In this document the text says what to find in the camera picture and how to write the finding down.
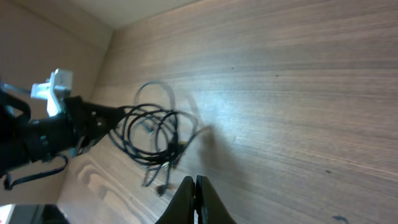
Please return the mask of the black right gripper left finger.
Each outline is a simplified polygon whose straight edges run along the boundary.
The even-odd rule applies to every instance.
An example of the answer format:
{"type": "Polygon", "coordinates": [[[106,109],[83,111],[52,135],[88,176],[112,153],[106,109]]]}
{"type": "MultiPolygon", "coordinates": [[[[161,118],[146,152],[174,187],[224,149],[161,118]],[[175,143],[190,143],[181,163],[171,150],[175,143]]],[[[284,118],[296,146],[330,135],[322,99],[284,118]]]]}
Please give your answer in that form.
{"type": "Polygon", "coordinates": [[[195,183],[191,176],[186,176],[155,224],[193,224],[194,211],[195,183]]]}

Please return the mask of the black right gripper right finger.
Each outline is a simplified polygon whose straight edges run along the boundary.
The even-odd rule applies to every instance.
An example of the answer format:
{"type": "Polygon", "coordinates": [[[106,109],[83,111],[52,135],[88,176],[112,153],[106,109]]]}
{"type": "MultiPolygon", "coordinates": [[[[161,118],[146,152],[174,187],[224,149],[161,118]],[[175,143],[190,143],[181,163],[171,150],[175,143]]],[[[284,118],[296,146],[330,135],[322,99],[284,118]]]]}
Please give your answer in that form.
{"type": "Polygon", "coordinates": [[[197,176],[195,193],[199,224],[236,224],[208,177],[197,176]]]}

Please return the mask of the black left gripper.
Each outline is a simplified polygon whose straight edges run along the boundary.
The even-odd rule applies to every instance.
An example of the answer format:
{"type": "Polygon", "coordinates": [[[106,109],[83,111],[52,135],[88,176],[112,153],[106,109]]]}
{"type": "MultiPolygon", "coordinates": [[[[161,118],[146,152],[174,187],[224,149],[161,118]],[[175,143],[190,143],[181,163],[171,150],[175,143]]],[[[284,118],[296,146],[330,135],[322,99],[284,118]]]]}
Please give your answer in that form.
{"type": "Polygon", "coordinates": [[[88,103],[81,97],[62,100],[65,111],[29,121],[21,128],[21,156],[29,162],[44,160],[74,148],[85,153],[125,117],[124,110],[88,103]]]}

